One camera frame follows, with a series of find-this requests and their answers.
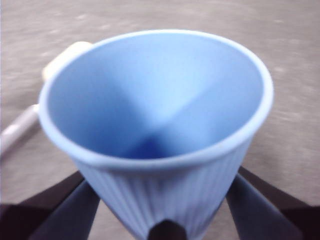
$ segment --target cup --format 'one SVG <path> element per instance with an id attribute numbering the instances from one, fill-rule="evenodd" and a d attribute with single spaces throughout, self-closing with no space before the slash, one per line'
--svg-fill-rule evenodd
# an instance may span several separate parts
<path id="1" fill-rule="evenodd" d="M 272 101 L 267 68 L 242 45 L 148 30 L 68 62 L 43 87 L 39 118 L 136 239 L 170 220 L 200 240 Z"/>

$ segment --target light blue cup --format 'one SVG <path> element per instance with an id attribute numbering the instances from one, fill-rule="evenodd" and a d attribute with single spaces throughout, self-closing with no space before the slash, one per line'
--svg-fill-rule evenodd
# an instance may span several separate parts
<path id="1" fill-rule="evenodd" d="M 40 121 L 136 239 L 172 220 L 201 239 L 273 101 L 247 48 L 189 30 L 116 36 L 66 64 Z"/>

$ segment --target floor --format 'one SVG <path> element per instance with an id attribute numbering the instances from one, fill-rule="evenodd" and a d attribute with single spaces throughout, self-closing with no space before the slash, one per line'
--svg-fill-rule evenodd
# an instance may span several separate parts
<path id="1" fill-rule="evenodd" d="M 300 0 L 2 0 L 1 129 L 37 103 L 42 68 L 76 41 L 146 29 L 190 29 L 239 42 L 274 82 L 272 111 L 243 165 L 311 205 L 320 204 L 320 2 Z M 18 203 L 76 170 L 35 126 L 1 159 L 1 201 Z M 132 240 L 103 204 L 90 240 Z M 205 240 L 237 240 L 224 203 Z"/>

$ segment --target white handle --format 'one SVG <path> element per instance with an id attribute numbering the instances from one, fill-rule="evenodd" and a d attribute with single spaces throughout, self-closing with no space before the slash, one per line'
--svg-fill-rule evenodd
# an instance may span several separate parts
<path id="1" fill-rule="evenodd" d="M 55 59 L 48 63 L 42 70 L 42 79 L 46 81 L 52 77 L 65 63 L 75 56 L 78 56 L 89 48 L 92 43 L 77 41 L 60 53 Z M 35 123 L 38 122 L 38 104 L 29 106 L 13 123 L 2 133 L 0 139 L 1 156 L 13 145 L 22 135 L 26 133 Z"/>

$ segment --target ribbed cup exterior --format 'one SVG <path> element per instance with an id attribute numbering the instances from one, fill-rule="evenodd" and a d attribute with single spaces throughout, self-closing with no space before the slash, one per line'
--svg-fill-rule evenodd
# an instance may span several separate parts
<path id="1" fill-rule="evenodd" d="M 154 174 L 110 171 L 73 159 L 88 183 L 137 240 L 163 220 L 200 240 L 223 201 L 251 138 L 231 152 L 190 168 Z"/>

